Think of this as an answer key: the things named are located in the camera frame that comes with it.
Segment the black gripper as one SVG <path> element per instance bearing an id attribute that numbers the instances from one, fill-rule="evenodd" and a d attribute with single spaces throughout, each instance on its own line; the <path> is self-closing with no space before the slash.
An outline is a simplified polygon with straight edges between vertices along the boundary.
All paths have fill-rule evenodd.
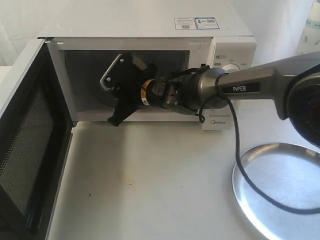
<path id="1" fill-rule="evenodd" d="M 153 63 L 146 63 L 132 52 L 124 52 L 121 63 L 119 82 L 113 89 L 117 103 L 113 115 L 107 119 L 112 126 L 118 127 L 124 120 L 135 113 L 142 105 L 141 87 L 146 80 L 154 79 L 158 68 Z"/>

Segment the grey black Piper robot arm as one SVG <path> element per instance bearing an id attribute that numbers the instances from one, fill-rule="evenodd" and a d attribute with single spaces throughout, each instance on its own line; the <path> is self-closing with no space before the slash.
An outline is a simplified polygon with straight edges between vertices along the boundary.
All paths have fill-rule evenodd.
<path id="1" fill-rule="evenodd" d="M 278 117 L 290 120 L 309 143 L 320 144 L 320 54 L 309 52 L 228 72 L 208 65 L 156 78 L 152 64 L 140 67 L 119 54 L 101 77 L 100 87 L 116 98 L 108 121 L 118 126 L 143 107 L 164 109 L 203 120 L 204 109 L 221 109 L 232 100 L 272 100 Z"/>

